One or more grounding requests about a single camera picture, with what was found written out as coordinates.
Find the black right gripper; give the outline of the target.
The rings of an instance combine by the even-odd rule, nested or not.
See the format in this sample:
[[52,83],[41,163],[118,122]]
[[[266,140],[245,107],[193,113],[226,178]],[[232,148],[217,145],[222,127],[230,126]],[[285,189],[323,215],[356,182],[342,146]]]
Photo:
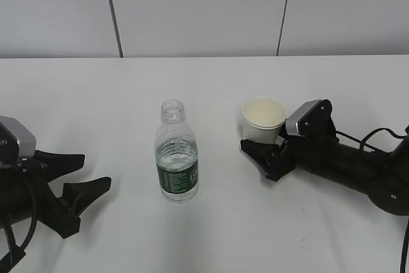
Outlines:
[[240,148],[266,173],[267,179],[279,181],[302,167],[299,145],[303,140],[302,137],[289,137],[278,145],[243,139],[240,141]]

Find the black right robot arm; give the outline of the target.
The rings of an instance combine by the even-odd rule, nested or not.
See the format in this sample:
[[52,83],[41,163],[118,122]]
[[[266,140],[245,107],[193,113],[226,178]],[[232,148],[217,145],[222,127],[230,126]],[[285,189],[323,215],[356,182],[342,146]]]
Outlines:
[[368,196],[383,211],[408,215],[408,136],[387,132],[400,140],[391,152],[364,151],[370,132],[358,148],[341,144],[336,136],[289,136],[283,144],[240,142],[247,154],[274,182],[299,168]]

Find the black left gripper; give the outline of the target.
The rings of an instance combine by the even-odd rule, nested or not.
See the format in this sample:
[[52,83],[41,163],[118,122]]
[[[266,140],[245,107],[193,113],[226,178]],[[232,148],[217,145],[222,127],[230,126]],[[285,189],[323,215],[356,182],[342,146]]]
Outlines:
[[34,158],[18,162],[19,193],[12,221],[18,222],[35,217],[61,238],[78,233],[81,224],[79,216],[110,190],[111,177],[105,176],[81,183],[65,183],[62,199],[54,195],[49,182],[80,170],[84,162],[84,154],[58,154],[40,150],[35,151]]

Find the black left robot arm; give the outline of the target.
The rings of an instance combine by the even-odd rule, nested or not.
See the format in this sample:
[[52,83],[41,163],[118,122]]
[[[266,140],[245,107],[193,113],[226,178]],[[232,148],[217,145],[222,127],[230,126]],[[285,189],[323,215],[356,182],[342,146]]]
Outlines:
[[81,183],[64,183],[55,196],[49,183],[84,166],[83,154],[56,154],[40,150],[1,170],[1,219],[16,223],[34,217],[62,238],[79,232],[80,215],[111,188],[108,176]]

